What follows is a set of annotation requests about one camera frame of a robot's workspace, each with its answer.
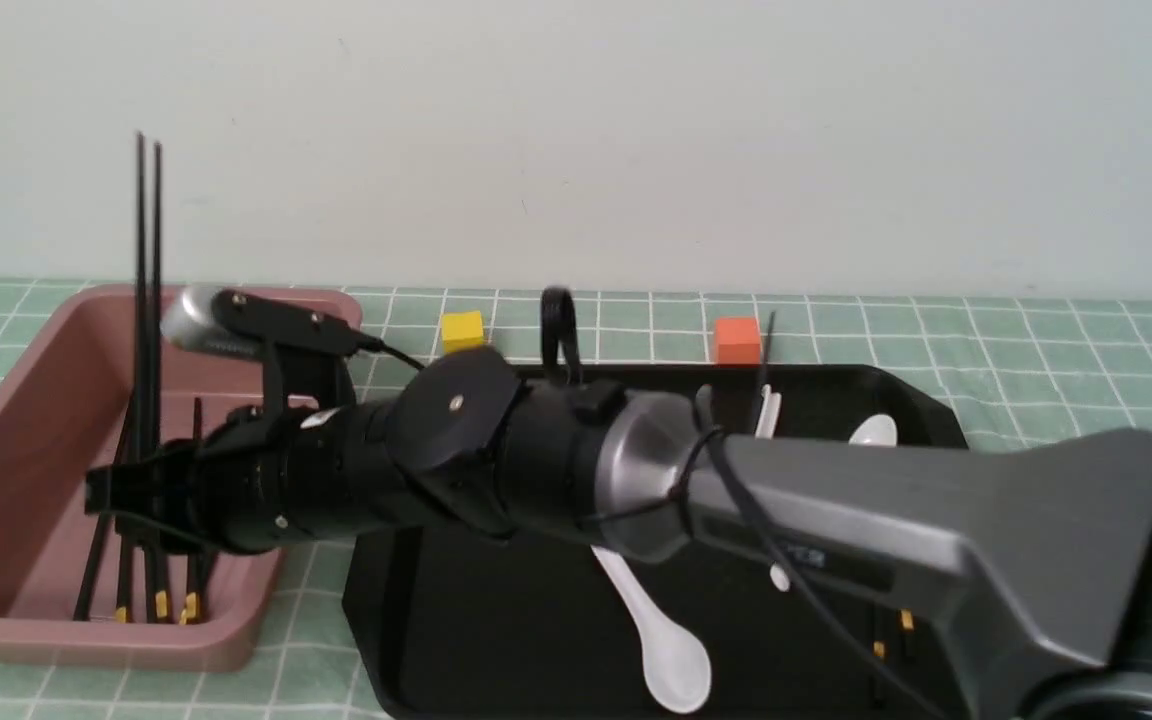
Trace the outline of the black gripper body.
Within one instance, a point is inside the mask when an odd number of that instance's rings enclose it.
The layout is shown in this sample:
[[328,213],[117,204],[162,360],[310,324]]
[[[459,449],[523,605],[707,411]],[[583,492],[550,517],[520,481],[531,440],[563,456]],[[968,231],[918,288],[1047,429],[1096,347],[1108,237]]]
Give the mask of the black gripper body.
[[134,450],[84,475],[84,511],[169,555],[259,556],[287,546],[275,509],[287,407],[238,406],[200,438]]

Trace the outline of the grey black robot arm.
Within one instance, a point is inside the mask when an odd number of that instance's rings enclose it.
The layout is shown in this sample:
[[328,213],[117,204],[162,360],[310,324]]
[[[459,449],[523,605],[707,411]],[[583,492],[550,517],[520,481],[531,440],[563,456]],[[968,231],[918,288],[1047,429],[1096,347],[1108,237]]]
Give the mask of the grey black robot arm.
[[699,541],[932,626],[973,719],[1152,719],[1152,430],[1009,454],[732,434],[700,397],[526,381],[494,348],[378,404],[234,414],[88,471],[165,553],[520,530],[662,562]]

